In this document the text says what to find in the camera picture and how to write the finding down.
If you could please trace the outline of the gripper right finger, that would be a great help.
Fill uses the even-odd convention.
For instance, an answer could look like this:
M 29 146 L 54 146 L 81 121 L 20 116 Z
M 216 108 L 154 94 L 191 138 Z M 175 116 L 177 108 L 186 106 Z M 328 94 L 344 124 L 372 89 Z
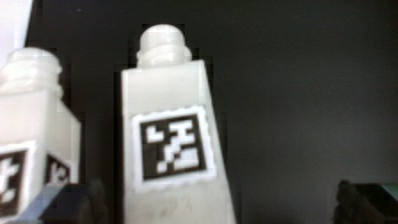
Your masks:
M 398 224 L 398 184 L 337 184 L 333 224 Z

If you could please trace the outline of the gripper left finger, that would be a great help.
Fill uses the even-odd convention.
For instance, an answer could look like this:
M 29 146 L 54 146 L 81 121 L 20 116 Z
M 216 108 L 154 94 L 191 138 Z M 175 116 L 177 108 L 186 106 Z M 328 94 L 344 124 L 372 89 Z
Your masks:
M 28 224 L 109 224 L 104 196 L 99 181 L 45 186 L 22 211 L 22 220 Z

